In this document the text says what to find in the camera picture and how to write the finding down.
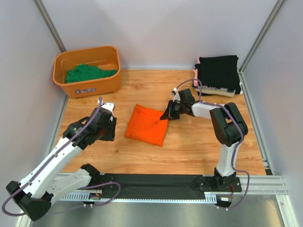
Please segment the orange t shirt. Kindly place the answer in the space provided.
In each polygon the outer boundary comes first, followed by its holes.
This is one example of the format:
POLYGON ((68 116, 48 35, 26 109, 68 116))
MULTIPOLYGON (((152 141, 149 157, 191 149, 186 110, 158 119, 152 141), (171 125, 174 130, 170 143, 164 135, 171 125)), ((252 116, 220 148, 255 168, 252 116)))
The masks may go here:
POLYGON ((168 127, 168 120, 160 119, 163 113, 136 104, 125 137, 162 147, 168 127))

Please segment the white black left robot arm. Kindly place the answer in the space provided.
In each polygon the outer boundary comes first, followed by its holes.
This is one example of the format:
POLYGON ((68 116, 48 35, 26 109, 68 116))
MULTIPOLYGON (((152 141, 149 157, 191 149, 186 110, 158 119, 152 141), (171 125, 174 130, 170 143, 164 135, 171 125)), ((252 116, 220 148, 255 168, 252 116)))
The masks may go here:
POLYGON ((94 190, 119 183, 103 183, 100 172, 90 164, 84 164, 75 173, 55 180, 64 167, 87 146, 97 140, 113 141, 117 118, 115 105, 104 103, 95 108, 91 116, 71 123, 51 153, 25 178, 11 181, 6 190, 9 197, 2 205, 3 213, 15 216, 6 210, 13 200, 32 221, 42 218, 60 198, 81 189, 94 190))

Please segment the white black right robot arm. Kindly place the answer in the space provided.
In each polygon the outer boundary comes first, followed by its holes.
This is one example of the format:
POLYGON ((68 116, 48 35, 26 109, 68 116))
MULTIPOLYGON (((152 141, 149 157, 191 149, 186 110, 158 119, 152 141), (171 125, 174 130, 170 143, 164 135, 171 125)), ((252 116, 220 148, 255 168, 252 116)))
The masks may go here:
POLYGON ((220 143, 220 154, 213 176, 199 176, 196 182, 203 192, 241 192, 236 176, 235 161, 248 127, 235 103, 225 105, 196 101, 189 88, 172 91, 173 99, 160 120, 177 120, 181 114, 207 118, 212 121, 215 136, 220 143))

